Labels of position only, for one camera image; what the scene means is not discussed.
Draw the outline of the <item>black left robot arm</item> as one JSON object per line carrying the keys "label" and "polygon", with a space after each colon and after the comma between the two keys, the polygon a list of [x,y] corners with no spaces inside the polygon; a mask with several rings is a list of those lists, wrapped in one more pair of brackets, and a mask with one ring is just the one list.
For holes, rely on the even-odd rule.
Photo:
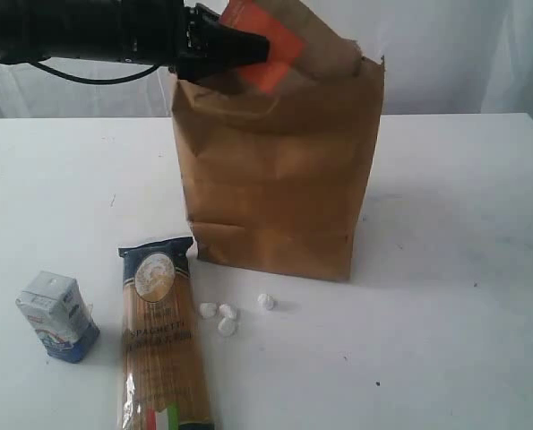
{"label": "black left robot arm", "polygon": [[[160,67],[189,82],[267,61],[270,41],[235,30],[203,4],[173,0],[0,0],[0,65],[29,64],[86,85],[139,80]],[[71,58],[145,65],[115,79],[89,79],[46,64]]]}

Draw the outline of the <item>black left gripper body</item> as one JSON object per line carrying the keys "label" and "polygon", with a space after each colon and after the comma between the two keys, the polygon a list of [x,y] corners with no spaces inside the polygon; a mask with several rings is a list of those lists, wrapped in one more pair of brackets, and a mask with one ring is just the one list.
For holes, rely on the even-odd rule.
{"label": "black left gripper body", "polygon": [[206,73],[211,68],[205,36],[212,10],[182,1],[119,1],[117,58],[140,65],[161,65],[177,73]]}

